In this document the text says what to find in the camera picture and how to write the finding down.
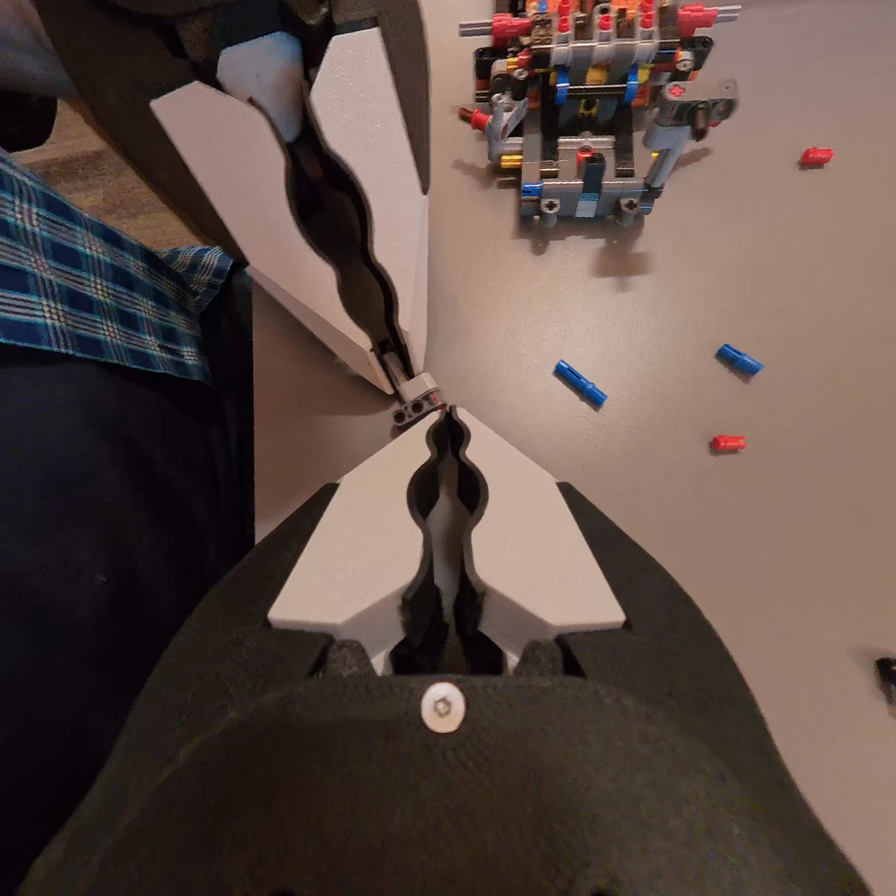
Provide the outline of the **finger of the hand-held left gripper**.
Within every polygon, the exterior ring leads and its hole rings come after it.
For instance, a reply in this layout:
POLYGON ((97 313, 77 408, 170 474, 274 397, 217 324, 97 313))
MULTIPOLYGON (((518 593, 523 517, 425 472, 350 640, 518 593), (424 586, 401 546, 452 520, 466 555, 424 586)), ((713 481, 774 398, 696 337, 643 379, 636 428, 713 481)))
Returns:
POLYGON ((391 288, 370 252, 364 203, 325 146, 299 40, 221 51, 218 84, 194 81, 151 111, 235 241, 253 280, 333 354, 386 393, 380 357, 391 288))
POLYGON ((310 92, 322 135, 369 210, 374 260, 397 299, 399 335, 422 373, 427 344, 429 199, 399 104, 382 31, 334 36, 310 92))

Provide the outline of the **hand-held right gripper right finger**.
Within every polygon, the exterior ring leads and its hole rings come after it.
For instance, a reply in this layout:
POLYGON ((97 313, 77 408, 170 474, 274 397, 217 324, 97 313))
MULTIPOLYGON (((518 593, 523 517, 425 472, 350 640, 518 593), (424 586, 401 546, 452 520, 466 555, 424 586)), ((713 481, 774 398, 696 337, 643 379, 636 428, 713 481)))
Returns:
POLYGON ((559 482, 458 406, 452 453, 469 514, 454 618, 470 669, 512 671, 531 643, 623 629, 559 482))

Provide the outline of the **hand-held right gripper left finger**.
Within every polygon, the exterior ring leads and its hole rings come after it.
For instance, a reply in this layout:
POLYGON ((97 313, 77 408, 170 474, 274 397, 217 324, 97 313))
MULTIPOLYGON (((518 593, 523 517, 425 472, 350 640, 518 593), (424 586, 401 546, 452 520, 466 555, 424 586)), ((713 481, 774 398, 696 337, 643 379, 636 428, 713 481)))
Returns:
POLYGON ((274 600, 277 629, 361 644, 378 674, 443 624, 427 518, 439 499, 445 412, 437 411, 342 477, 274 600))

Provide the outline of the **small grey lego connector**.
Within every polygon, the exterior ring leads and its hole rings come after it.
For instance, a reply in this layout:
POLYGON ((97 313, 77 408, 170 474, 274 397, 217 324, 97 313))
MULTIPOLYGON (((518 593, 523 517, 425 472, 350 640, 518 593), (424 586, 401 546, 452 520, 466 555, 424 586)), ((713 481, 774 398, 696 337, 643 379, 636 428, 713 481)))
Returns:
POLYGON ((441 391, 430 374, 409 377, 394 351, 382 354, 381 361, 396 394, 397 407, 392 419, 398 430, 414 425, 432 412, 446 409, 441 391))

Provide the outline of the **blue lego pin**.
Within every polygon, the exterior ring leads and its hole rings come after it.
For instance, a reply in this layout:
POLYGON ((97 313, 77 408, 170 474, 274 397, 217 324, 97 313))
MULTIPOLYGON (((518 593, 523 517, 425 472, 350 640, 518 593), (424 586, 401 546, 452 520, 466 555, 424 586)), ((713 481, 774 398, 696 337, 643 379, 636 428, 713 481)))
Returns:
POLYGON ((752 378, 764 370, 764 364, 729 343, 722 344, 717 349, 715 357, 730 370, 747 378, 752 378))
POLYGON ((598 409, 602 408, 608 400, 608 396, 598 386, 564 360, 556 362, 554 375, 579 397, 587 400, 598 409))

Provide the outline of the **multicoloured lego technic model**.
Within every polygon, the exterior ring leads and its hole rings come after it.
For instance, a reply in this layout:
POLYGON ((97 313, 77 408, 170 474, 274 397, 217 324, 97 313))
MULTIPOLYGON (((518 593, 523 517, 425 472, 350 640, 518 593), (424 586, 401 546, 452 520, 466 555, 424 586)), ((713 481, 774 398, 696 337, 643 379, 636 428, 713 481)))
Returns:
POLYGON ((487 159, 519 186, 519 216, 560 219, 650 214, 691 143, 738 106, 732 78, 702 81, 712 28, 739 4, 655 1, 495 2, 463 21, 487 39, 474 60, 474 103, 458 117, 481 133, 487 159))

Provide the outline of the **blue plaid shirt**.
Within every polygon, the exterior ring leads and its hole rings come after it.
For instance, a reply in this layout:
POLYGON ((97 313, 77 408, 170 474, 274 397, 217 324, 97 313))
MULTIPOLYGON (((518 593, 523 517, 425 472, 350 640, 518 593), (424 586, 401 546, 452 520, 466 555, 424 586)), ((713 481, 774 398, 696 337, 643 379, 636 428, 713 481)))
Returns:
POLYGON ((1 153, 1 342, 210 383, 201 318, 233 261, 155 252, 1 153))

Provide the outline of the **dark trousers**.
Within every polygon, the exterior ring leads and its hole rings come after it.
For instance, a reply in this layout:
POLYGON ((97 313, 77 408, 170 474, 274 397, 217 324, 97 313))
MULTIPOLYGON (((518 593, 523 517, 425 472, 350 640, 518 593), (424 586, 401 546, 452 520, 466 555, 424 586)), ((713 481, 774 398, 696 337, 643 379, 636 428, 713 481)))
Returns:
POLYGON ((185 619, 252 547, 246 273, 201 333, 211 385, 2 346, 2 894, 90 790, 185 619))

